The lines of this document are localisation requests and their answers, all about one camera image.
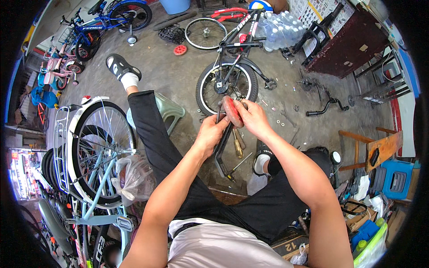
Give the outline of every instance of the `white shirt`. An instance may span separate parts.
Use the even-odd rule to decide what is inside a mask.
[[[270,246],[249,231],[230,224],[192,218],[174,220],[173,234],[187,223],[202,223],[173,237],[168,268],[293,268]]]

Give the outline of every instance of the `person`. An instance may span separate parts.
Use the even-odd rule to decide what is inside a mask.
[[[128,94],[137,134],[157,180],[122,268],[291,268],[269,244],[281,238],[280,233],[307,208],[311,209],[308,266],[353,267],[323,150],[295,149],[270,127],[261,106],[245,99],[234,101],[246,128],[258,138],[254,171],[273,179],[242,202],[224,205],[197,173],[220,141],[228,117],[218,124],[216,115],[207,117],[182,156],[167,135],[154,91],[137,88],[141,72],[117,54],[109,55],[106,65]],[[167,232],[173,238],[168,258]]]

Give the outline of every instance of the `green plastic stool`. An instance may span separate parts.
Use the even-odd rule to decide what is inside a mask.
[[[167,122],[168,118],[174,117],[173,122],[170,124],[169,128],[167,129],[167,134],[168,136],[170,136],[171,132],[174,129],[174,126],[177,124],[177,121],[179,121],[180,118],[184,117],[185,109],[179,106],[174,101],[167,99],[164,95],[158,92],[155,92],[155,101],[157,102],[157,107],[158,107],[158,110],[160,111],[160,114],[164,123]],[[127,111],[127,121],[133,127],[133,129],[136,129],[133,117],[131,115],[130,108],[128,108],[128,111]]]

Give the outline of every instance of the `hand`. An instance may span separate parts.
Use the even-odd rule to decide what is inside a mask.
[[[264,141],[269,133],[274,132],[261,106],[247,99],[242,99],[241,102],[234,100],[233,103],[243,119],[244,125],[259,140]],[[247,105],[248,110],[244,108],[243,103]]]
[[[222,133],[230,123],[228,117],[224,117],[216,124],[216,115],[212,115],[204,119],[199,128],[198,136],[192,147],[203,150],[204,157],[207,159],[213,153],[213,148],[222,138]]]

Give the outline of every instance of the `training wheel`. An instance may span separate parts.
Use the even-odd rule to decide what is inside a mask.
[[[237,128],[244,127],[244,122],[241,119],[239,112],[234,106],[233,99],[230,96],[226,95],[222,98],[222,107],[234,126]]]
[[[176,56],[181,56],[183,54],[185,54],[187,51],[187,47],[185,45],[178,45],[176,46],[176,48],[173,50],[174,55]]]

